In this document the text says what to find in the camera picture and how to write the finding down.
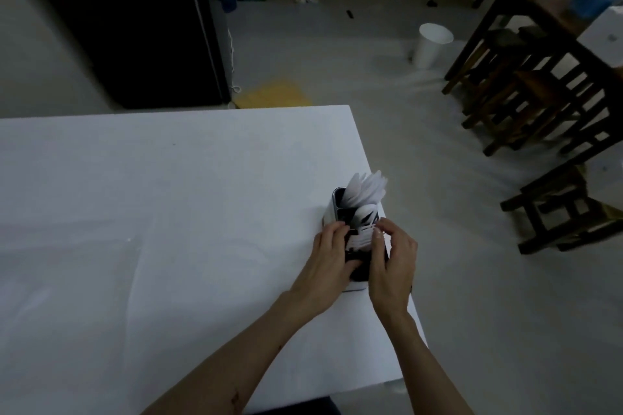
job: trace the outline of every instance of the right hand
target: right hand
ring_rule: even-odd
[[[391,236],[391,252],[385,264],[385,239]],[[409,293],[416,271],[417,242],[387,218],[381,218],[372,235],[370,300],[382,323],[407,313]]]

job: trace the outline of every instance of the white wall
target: white wall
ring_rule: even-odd
[[[112,112],[45,0],[0,0],[0,118]]]

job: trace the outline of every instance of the black refrigerator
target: black refrigerator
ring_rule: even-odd
[[[219,0],[48,1],[122,106],[229,102],[229,41]]]

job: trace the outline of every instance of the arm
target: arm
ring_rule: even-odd
[[[383,231],[391,235],[387,264]],[[374,230],[372,247],[370,299],[396,351],[414,413],[473,415],[407,313],[416,270],[416,241],[393,222],[382,218]]]
[[[314,239],[292,288],[245,331],[219,348],[147,407],[143,415],[238,414],[279,351],[304,324],[331,307],[360,261],[345,263],[348,227],[335,222]]]

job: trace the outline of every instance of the hand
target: hand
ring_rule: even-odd
[[[391,252],[385,264],[383,232],[391,236]],[[394,222],[381,218],[372,235],[370,300],[381,323],[407,312],[409,293],[416,271],[417,243]]]
[[[345,262],[345,237],[349,227],[333,222],[324,227],[313,241],[311,256],[299,274],[290,296],[307,320],[333,305],[350,282],[351,273],[361,261]]]

